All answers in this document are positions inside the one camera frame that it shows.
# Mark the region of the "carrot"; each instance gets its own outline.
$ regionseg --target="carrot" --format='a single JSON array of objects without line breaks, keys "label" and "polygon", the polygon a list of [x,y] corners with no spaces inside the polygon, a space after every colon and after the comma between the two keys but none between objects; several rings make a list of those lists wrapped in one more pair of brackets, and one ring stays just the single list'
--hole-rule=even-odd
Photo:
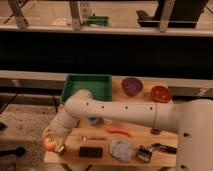
[{"label": "carrot", "polygon": [[131,137],[131,135],[126,130],[124,130],[123,128],[108,127],[108,128],[106,128],[106,130],[109,133],[121,133],[121,134],[124,134],[124,135],[126,135],[128,137]]}]

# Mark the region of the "table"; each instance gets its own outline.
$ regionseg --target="table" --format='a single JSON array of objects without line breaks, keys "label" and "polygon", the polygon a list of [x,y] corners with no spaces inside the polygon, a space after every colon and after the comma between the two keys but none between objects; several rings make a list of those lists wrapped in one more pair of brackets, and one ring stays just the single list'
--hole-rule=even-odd
[{"label": "table", "polygon": [[[150,82],[143,81],[144,88],[134,98],[128,97],[121,87],[122,78],[112,78],[112,101],[152,101],[150,98],[150,90],[153,86],[162,85],[167,87],[165,82]],[[131,134],[131,138],[119,133],[107,133],[106,127],[121,127]],[[136,152],[140,145],[150,146],[153,143],[162,143],[170,146],[177,146],[177,135],[162,131],[159,135],[150,133],[151,128],[134,125],[130,123],[112,121],[110,124],[100,123],[96,126],[90,125],[87,119],[82,118],[78,128],[74,128],[69,135],[66,146],[67,151],[58,156],[55,153],[46,152],[44,162],[60,163],[60,164],[92,164],[92,165],[110,165],[110,166],[149,166],[149,167],[174,167],[176,155],[166,154],[160,151],[155,151],[152,155],[150,163],[145,163],[136,157]],[[86,136],[106,136],[106,141],[88,140],[80,141],[82,135]],[[125,139],[132,143],[132,159],[129,163],[121,163],[109,154],[109,143],[113,139]],[[99,146],[103,148],[103,158],[80,158],[78,156],[80,146]]]}]

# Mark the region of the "green container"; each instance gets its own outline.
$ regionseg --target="green container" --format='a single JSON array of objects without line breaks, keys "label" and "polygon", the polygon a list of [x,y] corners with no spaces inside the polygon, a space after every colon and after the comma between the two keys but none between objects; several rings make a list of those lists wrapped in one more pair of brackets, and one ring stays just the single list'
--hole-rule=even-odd
[{"label": "green container", "polygon": [[87,19],[87,25],[108,26],[109,17],[107,16],[90,16]]},{"label": "green container", "polygon": [[64,104],[70,96],[81,89],[89,90],[95,100],[111,101],[112,77],[110,75],[69,74],[60,102]]}]

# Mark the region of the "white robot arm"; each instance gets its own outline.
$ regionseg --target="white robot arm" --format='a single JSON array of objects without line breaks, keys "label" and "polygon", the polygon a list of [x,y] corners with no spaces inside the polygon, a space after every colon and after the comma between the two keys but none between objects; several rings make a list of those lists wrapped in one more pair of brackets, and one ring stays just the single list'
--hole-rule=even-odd
[{"label": "white robot arm", "polygon": [[177,171],[213,168],[213,101],[194,100],[174,105],[145,102],[101,102],[87,90],[70,97],[50,128],[67,137],[79,117],[102,117],[131,122],[179,134]]}]

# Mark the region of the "crumpled cloth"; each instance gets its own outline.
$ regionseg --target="crumpled cloth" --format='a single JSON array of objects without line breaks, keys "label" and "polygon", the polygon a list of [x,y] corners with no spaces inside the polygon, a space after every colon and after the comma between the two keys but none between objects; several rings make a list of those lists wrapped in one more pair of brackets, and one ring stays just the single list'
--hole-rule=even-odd
[{"label": "crumpled cloth", "polygon": [[110,143],[110,154],[123,163],[127,163],[131,159],[132,145],[125,140],[112,140]]}]

